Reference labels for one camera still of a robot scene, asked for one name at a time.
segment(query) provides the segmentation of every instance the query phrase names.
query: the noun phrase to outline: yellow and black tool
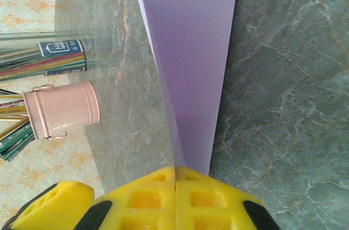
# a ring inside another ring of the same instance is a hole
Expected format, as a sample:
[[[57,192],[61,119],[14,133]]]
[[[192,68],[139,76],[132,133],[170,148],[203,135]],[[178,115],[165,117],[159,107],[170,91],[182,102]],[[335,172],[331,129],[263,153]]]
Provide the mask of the yellow and black tool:
[[[166,167],[90,203],[61,182],[20,209],[3,230],[279,230],[255,197],[185,167]]]

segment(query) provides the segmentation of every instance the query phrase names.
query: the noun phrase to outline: purple paper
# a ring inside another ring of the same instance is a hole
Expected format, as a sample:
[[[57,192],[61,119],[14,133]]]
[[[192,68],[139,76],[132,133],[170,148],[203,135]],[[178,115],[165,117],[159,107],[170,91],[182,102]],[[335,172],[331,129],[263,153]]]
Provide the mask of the purple paper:
[[[175,166],[208,174],[235,0],[139,0]]]

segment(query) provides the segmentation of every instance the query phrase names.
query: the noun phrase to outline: patterned wallpaper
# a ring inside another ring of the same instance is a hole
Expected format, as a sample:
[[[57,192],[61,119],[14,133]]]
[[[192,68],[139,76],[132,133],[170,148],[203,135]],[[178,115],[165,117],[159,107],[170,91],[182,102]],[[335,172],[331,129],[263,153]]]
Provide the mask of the patterned wallpaper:
[[[0,0],[0,33],[53,31],[55,0]],[[67,76],[29,77],[0,83],[15,92],[35,86],[69,83]],[[11,123],[0,121],[0,130]],[[0,226],[18,209],[51,184],[77,180],[104,194],[91,149],[83,129],[69,132],[62,140],[30,143],[12,162],[0,160]]]

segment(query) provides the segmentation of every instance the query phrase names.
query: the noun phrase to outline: black plastic part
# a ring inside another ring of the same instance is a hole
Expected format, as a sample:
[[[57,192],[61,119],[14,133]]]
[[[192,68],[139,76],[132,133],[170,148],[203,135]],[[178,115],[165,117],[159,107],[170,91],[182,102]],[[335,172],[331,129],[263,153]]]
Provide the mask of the black plastic part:
[[[33,203],[34,201],[38,200],[41,196],[43,196],[44,194],[46,194],[47,192],[51,191],[52,189],[54,189],[57,186],[57,184],[53,184],[51,185],[49,188],[47,188],[45,191],[41,192],[40,194],[38,194],[37,196],[35,196],[32,200],[30,200],[28,203],[26,203],[25,205],[23,205],[21,207],[20,210],[18,210],[17,214],[13,217],[11,217],[6,223],[5,225],[1,228],[1,230],[11,230],[11,224],[16,221],[16,219],[24,212],[24,210],[26,210],[31,203]]]
[[[257,230],[281,230],[265,207],[252,201],[243,204]]]
[[[91,206],[74,230],[98,230],[112,205],[113,203],[107,200]]]

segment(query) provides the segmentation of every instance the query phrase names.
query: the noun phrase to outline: marble countertop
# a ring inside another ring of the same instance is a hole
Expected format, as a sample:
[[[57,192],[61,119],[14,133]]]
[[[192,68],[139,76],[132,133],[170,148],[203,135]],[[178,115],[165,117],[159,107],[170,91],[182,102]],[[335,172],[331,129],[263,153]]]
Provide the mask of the marble countertop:
[[[348,4],[237,0],[210,175],[282,229],[349,228]],[[56,30],[87,51],[89,71],[71,80],[92,80],[101,100],[86,132],[105,190],[171,165],[137,0],[56,0]]]

